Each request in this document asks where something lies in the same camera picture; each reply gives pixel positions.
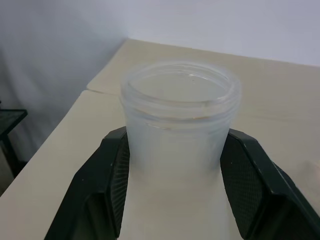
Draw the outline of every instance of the frosted plastic jar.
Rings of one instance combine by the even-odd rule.
[[[160,62],[122,81],[137,239],[228,239],[220,156],[240,100],[240,82],[214,65]]]

